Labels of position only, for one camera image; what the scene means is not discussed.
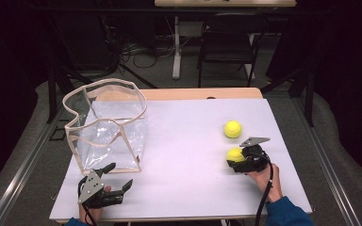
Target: white table surface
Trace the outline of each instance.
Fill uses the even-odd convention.
[[[130,179],[134,183],[125,193],[123,204],[106,207],[101,220],[254,216],[262,194],[250,177],[234,173],[225,158],[229,149],[248,137],[271,139],[261,147],[281,169],[284,195],[306,213],[312,212],[267,100],[149,101],[147,116],[142,172],[102,176],[112,190],[120,189]],[[223,134],[223,126],[230,120],[242,124],[239,138]],[[50,219],[78,218],[77,185],[82,178],[73,158]]]

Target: table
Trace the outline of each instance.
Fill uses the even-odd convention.
[[[247,136],[271,138],[261,146],[282,169],[284,195],[307,213],[312,212],[270,106],[259,89],[143,89],[142,93],[151,113],[142,172],[102,177],[114,190],[130,179],[134,183],[125,193],[123,204],[106,207],[101,220],[253,217],[261,192],[253,180],[234,173],[225,161],[227,150]],[[222,133],[223,123],[231,119],[244,126],[239,138],[230,139]],[[76,188],[82,177],[73,158],[50,219],[64,222],[78,217]]]
[[[155,0],[155,6],[164,8],[285,8],[295,7],[295,0]],[[179,18],[174,20],[174,64],[173,79],[180,78],[181,50],[179,42]],[[245,65],[249,74],[252,66]]]

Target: table leg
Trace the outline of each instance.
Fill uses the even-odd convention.
[[[173,64],[173,79],[180,78],[181,68],[181,50],[180,50],[180,35],[179,35],[179,20],[178,16],[175,16],[174,22],[174,64]]]
[[[254,38],[255,38],[255,34],[251,34],[249,36],[249,41],[251,43],[254,42]],[[249,75],[249,73],[251,72],[251,69],[252,69],[252,65],[251,64],[245,64],[245,72]],[[252,74],[252,80],[251,81],[255,81],[255,73]]]

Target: wire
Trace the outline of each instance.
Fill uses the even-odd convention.
[[[157,87],[155,85],[153,85],[152,83],[150,83],[149,81],[147,81],[146,79],[144,79],[143,77],[139,76],[137,73],[134,73],[131,69],[129,69],[127,66],[123,65],[123,64],[119,64],[120,67],[122,67],[123,69],[125,69],[126,71],[128,71],[129,73],[131,73],[132,75],[134,75],[137,79],[139,79],[141,82],[143,82],[144,84],[146,84],[147,86],[149,86],[152,89],[157,89]]]
[[[270,166],[270,180],[267,183],[266,189],[264,190],[263,197],[261,198],[260,205],[258,205],[256,216],[255,216],[255,226],[259,226],[260,225],[261,211],[263,210],[264,203],[266,202],[266,199],[269,196],[270,189],[272,189],[272,178],[273,178],[273,175],[274,175],[274,170],[272,168],[272,162],[271,162],[269,156],[266,154],[266,152],[263,151],[263,154],[259,154],[259,153],[251,153],[251,154],[266,159],[267,163]]]
[[[180,47],[187,44],[187,42],[189,40],[190,40],[190,38],[185,40],[182,44],[180,44]],[[173,54],[173,52],[174,52],[174,43],[173,43],[173,41],[171,43],[169,43],[166,47],[164,47],[164,48],[157,47],[155,50],[151,50],[149,48],[143,48],[142,46],[139,46],[136,43],[132,43],[132,44],[125,44],[124,45],[122,55],[127,56],[128,58],[133,57],[132,60],[133,60],[133,64],[134,64],[135,67],[146,69],[146,68],[151,68],[151,67],[155,66],[156,63],[157,63],[157,59],[159,57],[169,57],[169,56],[171,56]],[[138,56],[141,56],[141,55],[147,55],[147,56],[153,57],[154,62],[152,64],[150,64],[150,65],[147,65],[147,66],[139,65],[137,63],[138,62]]]
[[[92,222],[92,224],[89,224],[88,222],[87,222],[87,223],[88,223],[89,225],[96,226],[95,219],[93,219],[93,216],[92,216],[92,214],[90,213],[90,209],[89,209],[84,203],[81,204],[81,205],[82,205],[82,207],[84,208],[85,212],[87,213],[87,214],[85,215],[85,218],[84,218],[85,222],[87,222],[87,216],[88,216],[88,217],[90,217],[90,221]]]

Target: plastic bag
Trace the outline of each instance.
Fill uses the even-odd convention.
[[[63,98],[74,115],[67,140],[83,174],[116,163],[113,172],[141,171],[146,136],[146,99],[134,83],[104,79]]]

